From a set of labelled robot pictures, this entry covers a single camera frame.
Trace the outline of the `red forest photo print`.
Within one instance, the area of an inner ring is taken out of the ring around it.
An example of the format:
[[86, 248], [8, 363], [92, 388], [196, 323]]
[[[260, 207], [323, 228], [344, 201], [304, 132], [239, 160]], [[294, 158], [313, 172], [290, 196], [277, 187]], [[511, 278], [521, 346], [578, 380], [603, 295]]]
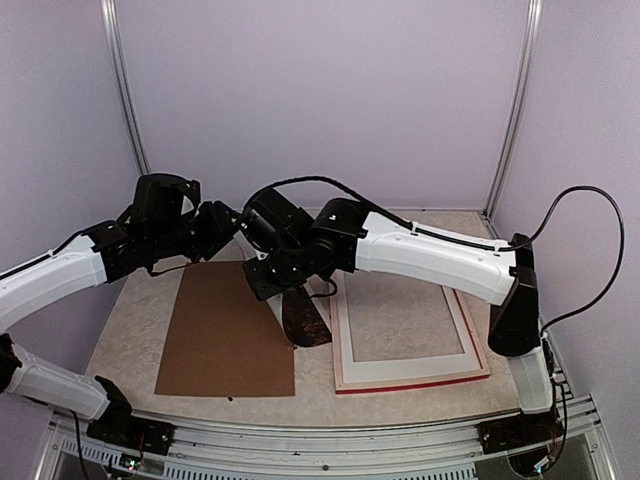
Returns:
[[[254, 257], [263, 259], [271, 253], [257, 250], [242, 233], [238, 234], [236, 239], [245, 261]], [[285, 290], [267, 300], [256, 299], [268, 303], [290, 343], [297, 347], [310, 348], [330, 343], [332, 334], [325, 320], [326, 315], [314, 301], [317, 295], [309, 292], [305, 284]]]

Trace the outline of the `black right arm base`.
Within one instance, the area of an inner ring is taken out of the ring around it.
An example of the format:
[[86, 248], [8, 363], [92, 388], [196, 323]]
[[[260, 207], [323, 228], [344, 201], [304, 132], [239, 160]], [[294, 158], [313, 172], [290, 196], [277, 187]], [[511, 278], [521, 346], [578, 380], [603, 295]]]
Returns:
[[477, 426], [484, 454], [493, 454], [558, 439], [564, 426], [555, 407], [538, 414], [518, 413]]

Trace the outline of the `brown cardboard backing board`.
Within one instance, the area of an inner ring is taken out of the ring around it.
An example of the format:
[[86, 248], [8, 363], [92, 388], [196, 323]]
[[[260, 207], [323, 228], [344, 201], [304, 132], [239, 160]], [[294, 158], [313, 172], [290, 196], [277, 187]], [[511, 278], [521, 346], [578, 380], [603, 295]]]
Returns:
[[157, 376], [157, 395], [292, 397], [294, 349], [242, 266], [216, 261], [182, 276]]

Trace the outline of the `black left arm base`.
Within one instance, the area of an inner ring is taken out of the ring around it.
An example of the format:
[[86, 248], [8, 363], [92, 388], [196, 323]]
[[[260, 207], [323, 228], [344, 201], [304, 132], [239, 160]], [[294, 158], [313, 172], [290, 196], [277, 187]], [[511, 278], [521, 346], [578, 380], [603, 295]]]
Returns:
[[89, 422], [86, 435], [138, 452], [167, 456], [175, 426], [133, 415], [130, 402], [111, 380], [101, 376], [94, 379], [106, 391], [108, 405], [101, 416]]

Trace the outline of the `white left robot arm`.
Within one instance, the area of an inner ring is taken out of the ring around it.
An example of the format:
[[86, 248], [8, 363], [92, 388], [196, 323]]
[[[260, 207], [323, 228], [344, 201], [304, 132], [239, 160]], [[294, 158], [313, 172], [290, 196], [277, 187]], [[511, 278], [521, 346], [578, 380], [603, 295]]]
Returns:
[[133, 443], [140, 424], [108, 380], [75, 374], [17, 345], [8, 331], [18, 322], [77, 292], [109, 284], [156, 264], [183, 257], [195, 265], [211, 259], [238, 230], [238, 212], [204, 202], [165, 225], [136, 223], [129, 215], [73, 234], [55, 250], [1, 275], [1, 390], [52, 404], [89, 420], [121, 445]]

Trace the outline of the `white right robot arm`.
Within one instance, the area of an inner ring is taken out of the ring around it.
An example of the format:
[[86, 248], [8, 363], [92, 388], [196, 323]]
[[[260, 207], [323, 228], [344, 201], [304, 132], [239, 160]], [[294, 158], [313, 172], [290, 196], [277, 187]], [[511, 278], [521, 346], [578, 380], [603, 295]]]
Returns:
[[312, 276], [331, 281], [337, 271], [392, 274], [484, 300], [490, 306], [488, 347], [506, 358], [523, 412], [511, 423], [512, 436], [531, 444], [549, 429], [553, 388], [527, 237], [470, 237], [345, 198], [311, 216], [272, 189], [250, 202], [238, 223], [256, 253], [243, 267], [259, 300], [298, 290]]

